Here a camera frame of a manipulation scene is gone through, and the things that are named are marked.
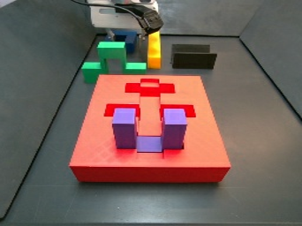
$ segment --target black block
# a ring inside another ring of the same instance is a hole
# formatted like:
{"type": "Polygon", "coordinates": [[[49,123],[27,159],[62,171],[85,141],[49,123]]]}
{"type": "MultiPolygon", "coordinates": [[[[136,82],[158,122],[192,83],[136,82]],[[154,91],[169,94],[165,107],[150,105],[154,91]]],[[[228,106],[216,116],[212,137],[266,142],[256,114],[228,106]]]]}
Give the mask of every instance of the black block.
{"type": "Polygon", "coordinates": [[[217,61],[210,45],[174,44],[172,57],[177,69],[214,69],[217,61]]]}

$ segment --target purple block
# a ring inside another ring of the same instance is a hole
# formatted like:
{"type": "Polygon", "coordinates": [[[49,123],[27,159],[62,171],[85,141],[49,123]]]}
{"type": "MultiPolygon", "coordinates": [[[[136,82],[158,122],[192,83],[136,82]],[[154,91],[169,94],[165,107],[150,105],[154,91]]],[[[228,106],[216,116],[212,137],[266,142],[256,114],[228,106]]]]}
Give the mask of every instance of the purple block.
{"type": "Polygon", "coordinates": [[[137,137],[137,152],[158,153],[164,152],[161,137],[137,137]]]}
{"type": "Polygon", "coordinates": [[[186,112],[184,109],[165,109],[164,149],[182,149],[186,135],[186,112]]]}
{"type": "Polygon", "coordinates": [[[118,149],[137,149],[137,110],[117,109],[113,128],[118,149]]]}

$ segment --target gray wall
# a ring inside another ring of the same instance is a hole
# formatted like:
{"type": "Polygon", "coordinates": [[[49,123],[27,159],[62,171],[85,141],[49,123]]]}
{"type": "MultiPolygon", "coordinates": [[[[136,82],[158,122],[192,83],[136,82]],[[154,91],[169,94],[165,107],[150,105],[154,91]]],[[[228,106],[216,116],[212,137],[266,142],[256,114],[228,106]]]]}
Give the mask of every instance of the gray wall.
{"type": "Polygon", "coordinates": [[[240,36],[264,0],[158,0],[162,34],[240,36]]]}
{"type": "Polygon", "coordinates": [[[266,0],[241,39],[302,117],[301,11],[301,0],[266,0]]]}
{"type": "Polygon", "coordinates": [[[0,218],[95,36],[86,7],[70,1],[0,9],[0,218]]]}

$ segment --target purple pillar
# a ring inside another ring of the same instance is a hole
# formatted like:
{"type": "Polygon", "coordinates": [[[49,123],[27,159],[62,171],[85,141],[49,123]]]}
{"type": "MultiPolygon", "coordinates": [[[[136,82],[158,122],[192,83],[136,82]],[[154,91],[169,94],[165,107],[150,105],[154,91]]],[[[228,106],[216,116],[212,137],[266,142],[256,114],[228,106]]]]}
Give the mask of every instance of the purple pillar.
{"type": "Polygon", "coordinates": [[[118,149],[137,149],[137,110],[117,109],[113,128],[118,149]]]}
{"type": "Polygon", "coordinates": [[[186,135],[186,112],[165,109],[162,144],[164,149],[182,149],[186,135]]]}

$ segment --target cable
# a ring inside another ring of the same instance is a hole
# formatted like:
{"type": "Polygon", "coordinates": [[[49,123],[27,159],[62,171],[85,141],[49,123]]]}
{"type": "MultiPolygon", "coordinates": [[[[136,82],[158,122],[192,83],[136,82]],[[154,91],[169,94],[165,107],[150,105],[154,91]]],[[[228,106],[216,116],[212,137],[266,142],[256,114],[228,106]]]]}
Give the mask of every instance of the cable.
{"type": "Polygon", "coordinates": [[[101,6],[101,7],[117,8],[117,9],[130,13],[136,17],[137,21],[140,21],[142,19],[133,11],[130,11],[129,9],[126,9],[125,7],[121,7],[118,5],[113,5],[113,4],[89,4],[89,3],[78,2],[77,0],[71,0],[71,1],[74,3],[77,3],[77,4],[82,4],[82,5],[86,5],[86,6],[97,6],[97,7],[101,6]]]}

